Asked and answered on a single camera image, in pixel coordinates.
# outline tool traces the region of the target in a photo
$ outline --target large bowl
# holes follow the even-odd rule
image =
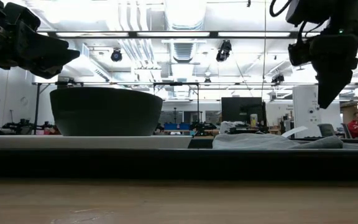
[[[162,108],[157,96],[100,87],[54,90],[50,102],[64,136],[150,136]]]

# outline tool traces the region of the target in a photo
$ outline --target gray cloth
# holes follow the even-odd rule
[[[343,142],[336,136],[300,144],[274,134],[220,134],[215,137],[213,149],[342,149]]]

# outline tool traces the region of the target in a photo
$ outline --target computer monitor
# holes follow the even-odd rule
[[[265,103],[261,97],[222,97],[223,121],[246,121],[249,124],[251,114],[257,114],[258,122],[266,125]]]

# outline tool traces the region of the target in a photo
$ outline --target black tray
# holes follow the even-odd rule
[[[0,177],[358,180],[358,150],[1,149]]]

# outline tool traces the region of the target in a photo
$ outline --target wooden table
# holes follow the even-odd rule
[[[38,223],[358,224],[358,182],[0,180],[0,224]]]

